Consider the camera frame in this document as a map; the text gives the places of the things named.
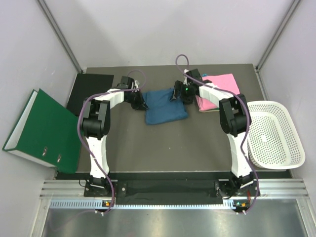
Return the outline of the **blue t shirt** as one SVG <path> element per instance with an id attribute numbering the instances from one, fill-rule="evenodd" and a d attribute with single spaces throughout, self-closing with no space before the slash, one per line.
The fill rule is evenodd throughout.
<path id="1" fill-rule="evenodd" d="M 188 117 L 188 113 L 181 99 L 177 98 L 176 100 L 170 101 L 172 95 L 173 88 L 148 91 L 143 94 L 144 101 L 149 107 L 145 113 L 146 125 L 173 122 Z"/>

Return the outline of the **pink t shirt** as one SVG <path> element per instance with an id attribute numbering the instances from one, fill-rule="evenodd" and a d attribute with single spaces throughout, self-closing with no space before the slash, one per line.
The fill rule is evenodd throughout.
<path id="1" fill-rule="evenodd" d="M 239 87 L 235 81 L 233 74 L 206 76 L 202 77 L 202 79 L 213 82 L 213 84 L 218 86 L 220 89 L 231 91 L 234 94 L 240 94 Z M 207 111 L 218 108 L 214 103 L 210 102 L 207 99 L 200 98 L 199 96 L 196 96 L 196 100 L 199 111 Z"/>

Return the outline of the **white perforated plastic basket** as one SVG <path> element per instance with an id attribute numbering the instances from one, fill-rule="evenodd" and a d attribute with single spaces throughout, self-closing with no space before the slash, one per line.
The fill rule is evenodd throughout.
<path id="1" fill-rule="evenodd" d="M 248 135 L 248 153 L 260 168 L 295 169 L 306 155 L 287 108 L 275 101 L 248 103 L 252 123 Z"/>

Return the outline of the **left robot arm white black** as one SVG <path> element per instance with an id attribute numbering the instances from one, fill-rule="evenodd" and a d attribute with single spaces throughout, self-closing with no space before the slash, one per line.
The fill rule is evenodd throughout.
<path id="1" fill-rule="evenodd" d="M 100 196 L 114 194 L 114 187 L 109 178 L 106 141 L 111 126 L 111 109 L 124 102 L 129 103 L 134 110 L 149 109 L 139 82 L 129 76 L 123 76 L 116 87 L 85 99 L 79 114 L 78 136 L 89 152 L 91 163 L 85 188 Z"/>

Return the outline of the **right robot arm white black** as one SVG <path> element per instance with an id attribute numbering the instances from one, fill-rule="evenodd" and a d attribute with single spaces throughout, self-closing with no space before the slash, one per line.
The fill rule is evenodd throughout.
<path id="1" fill-rule="evenodd" d="M 230 143 L 232 177 L 227 185 L 219 185 L 217 192 L 224 199 L 243 195 L 253 184 L 253 171 L 246 152 L 251 117 L 245 96 L 221 89 L 209 80 L 203 81 L 197 69 L 185 69 L 183 75 L 183 81 L 175 82 L 170 101 L 181 99 L 191 104 L 194 97 L 199 96 L 219 108 L 220 126 Z"/>

